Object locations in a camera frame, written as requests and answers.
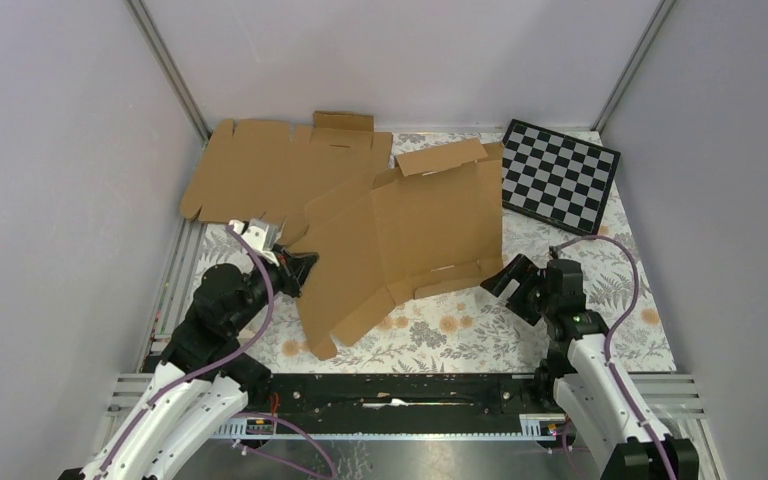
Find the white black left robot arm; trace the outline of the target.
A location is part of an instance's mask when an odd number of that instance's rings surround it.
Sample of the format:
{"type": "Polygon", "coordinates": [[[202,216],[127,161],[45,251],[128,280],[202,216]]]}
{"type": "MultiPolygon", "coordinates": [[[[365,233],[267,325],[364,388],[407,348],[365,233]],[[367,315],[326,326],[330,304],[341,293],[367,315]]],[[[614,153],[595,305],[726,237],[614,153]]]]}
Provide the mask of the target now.
{"type": "Polygon", "coordinates": [[[256,255],[250,273],[229,263],[204,272],[137,404],[98,454],[61,478],[172,479],[220,425],[267,404],[271,372],[238,336],[273,313],[278,294],[299,297],[319,259],[280,245],[273,252],[275,263],[256,255]]]}

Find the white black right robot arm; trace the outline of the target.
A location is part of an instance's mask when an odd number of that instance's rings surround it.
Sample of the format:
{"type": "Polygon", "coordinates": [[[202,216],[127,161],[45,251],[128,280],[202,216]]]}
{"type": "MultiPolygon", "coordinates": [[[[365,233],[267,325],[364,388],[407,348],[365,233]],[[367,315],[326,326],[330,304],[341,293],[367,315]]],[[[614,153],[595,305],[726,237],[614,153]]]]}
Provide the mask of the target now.
{"type": "Polygon", "coordinates": [[[696,479],[700,458],[671,433],[609,349],[609,328],[587,306],[581,265],[553,258],[539,267],[518,255],[482,281],[531,325],[544,322],[552,348],[535,370],[530,394],[543,410],[562,410],[603,479],[696,479]]]}

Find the black white checkerboard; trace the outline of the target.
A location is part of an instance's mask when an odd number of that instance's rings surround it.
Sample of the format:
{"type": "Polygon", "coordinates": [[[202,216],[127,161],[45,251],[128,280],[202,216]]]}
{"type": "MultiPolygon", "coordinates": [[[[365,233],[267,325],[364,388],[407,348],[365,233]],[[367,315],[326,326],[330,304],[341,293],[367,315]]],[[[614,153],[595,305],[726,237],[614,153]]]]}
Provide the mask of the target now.
{"type": "Polygon", "coordinates": [[[580,236],[598,233],[620,152],[518,119],[502,145],[505,209],[580,236]]]}

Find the cardboard box sheet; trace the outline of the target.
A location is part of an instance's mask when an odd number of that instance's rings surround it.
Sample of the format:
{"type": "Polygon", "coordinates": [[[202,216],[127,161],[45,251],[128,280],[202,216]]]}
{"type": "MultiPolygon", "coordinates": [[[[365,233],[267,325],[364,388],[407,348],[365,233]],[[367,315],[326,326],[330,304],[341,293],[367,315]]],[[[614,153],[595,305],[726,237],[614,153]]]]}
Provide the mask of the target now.
{"type": "Polygon", "coordinates": [[[470,288],[502,267],[503,151],[477,138],[397,156],[305,207],[293,253],[315,253],[296,301],[325,360],[404,303],[470,288]]]}

